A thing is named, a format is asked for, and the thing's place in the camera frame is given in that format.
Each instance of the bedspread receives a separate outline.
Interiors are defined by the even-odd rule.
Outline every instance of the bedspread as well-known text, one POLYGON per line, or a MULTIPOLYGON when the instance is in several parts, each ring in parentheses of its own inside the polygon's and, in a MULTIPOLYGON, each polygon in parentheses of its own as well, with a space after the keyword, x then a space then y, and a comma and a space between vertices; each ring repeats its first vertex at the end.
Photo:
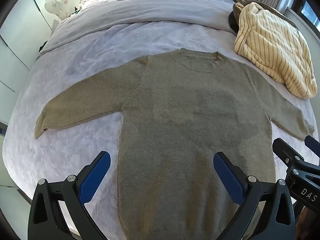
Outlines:
MULTIPOLYGON (((225 9, 227 15, 232 11, 232 5, 224 5, 220 1, 193 1, 198 3, 198 8, 205 3, 207 6, 205 8, 215 10, 209 3, 219 2, 224 8, 230 7, 228 12, 225 9)), ((204 19, 201 20, 205 22, 210 14, 208 9, 202 10, 202 13, 204 19)), ((85 15, 79 13, 76 17, 79 22, 82 20, 86 22, 86 19, 81 18, 85 15)), ((79 173, 101 150, 109 152, 112 165, 94 198, 85 206, 98 227, 110 240, 126 239, 117 210, 117 156, 119 134, 123 123, 122 114, 114 113, 62 131, 49 129, 39 139, 34 139, 36 120, 46 103, 84 78, 106 68, 120 66, 140 56, 159 54, 182 47, 205 52, 219 51, 261 73, 285 98, 302 110, 305 119, 314 126, 316 131, 313 135, 318 139, 310 101, 293 96, 283 84, 273 81, 249 60, 237 55, 234 52, 236 36, 228 31, 228 23, 227 26, 219 25, 219 22, 215 22, 217 20, 215 14, 210 15, 212 19, 210 24, 217 23, 217 25, 211 26, 195 24, 196 22, 174 21, 174 17, 171 17, 171 21, 160 18, 158 21, 153 21, 150 18, 147 22, 116 22, 115 25, 108 25, 108 29, 84 31, 80 36, 79 33, 84 29, 72 29, 72 26, 65 24, 67 21, 75 24, 75 20, 63 21, 52 40, 48 42, 46 52, 38 58, 30 70, 25 89, 21 91, 13 110, 4 140, 5 166, 14 182, 30 198, 33 197, 40 178, 46 178, 49 182, 64 180, 70 174, 79 173), (69 28, 65 38, 62 37, 64 26, 69 28)), ((228 22, 228 16, 222 19, 224 20, 228 22)), ((272 138, 277 137, 287 141, 305 157, 306 161, 318 163, 318 158, 304 146, 303 142, 272 124, 272 138)), ((284 178, 284 164, 278 158, 275 158, 275 163, 277 178, 284 178)), ((68 225, 75 229, 64 206, 62 210, 68 225)))

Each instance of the ribbed neckline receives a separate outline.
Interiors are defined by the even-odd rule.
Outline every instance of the ribbed neckline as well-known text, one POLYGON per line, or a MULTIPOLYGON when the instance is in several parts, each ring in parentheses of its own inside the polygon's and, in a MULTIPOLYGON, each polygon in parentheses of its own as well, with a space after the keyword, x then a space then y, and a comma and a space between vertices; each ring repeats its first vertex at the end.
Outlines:
POLYGON ((201 52, 188 50, 185 48, 177 49, 172 52, 172 56, 175 61, 184 65, 186 68, 189 68, 194 71, 203 72, 203 73, 212 73, 214 72, 214 67, 216 65, 220 65, 223 67, 226 63, 227 57, 222 55, 220 52, 201 52), (211 59, 210 63, 202 63, 201 57, 205 57, 206 59, 211 59))

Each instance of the white lettering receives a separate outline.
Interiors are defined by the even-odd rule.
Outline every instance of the white lettering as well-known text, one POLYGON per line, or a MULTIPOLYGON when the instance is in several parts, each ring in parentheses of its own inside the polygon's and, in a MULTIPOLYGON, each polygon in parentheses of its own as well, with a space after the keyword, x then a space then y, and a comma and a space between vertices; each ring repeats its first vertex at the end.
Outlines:
POLYGON ((301 195, 305 195, 305 193, 307 193, 307 189, 306 188, 304 190, 302 190, 301 195))

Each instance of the window frame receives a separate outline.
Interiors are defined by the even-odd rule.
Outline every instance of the window frame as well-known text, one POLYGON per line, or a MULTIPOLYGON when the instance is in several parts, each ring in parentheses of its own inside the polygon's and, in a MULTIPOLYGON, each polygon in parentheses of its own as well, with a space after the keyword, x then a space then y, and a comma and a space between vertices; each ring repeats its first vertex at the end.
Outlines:
POLYGON ((313 25, 313 23, 301 12, 306 0, 294 0, 291 9, 310 27, 310 29, 320 39, 320 31, 313 25))

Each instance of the yellow object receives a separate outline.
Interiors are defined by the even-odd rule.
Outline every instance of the yellow object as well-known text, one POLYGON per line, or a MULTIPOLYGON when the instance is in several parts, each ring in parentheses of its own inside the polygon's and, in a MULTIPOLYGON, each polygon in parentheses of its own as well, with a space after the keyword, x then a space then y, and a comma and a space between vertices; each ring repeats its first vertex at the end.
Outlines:
POLYGON ((255 2, 243 6, 235 52, 249 59, 298 98, 317 93, 311 54, 301 32, 255 2))

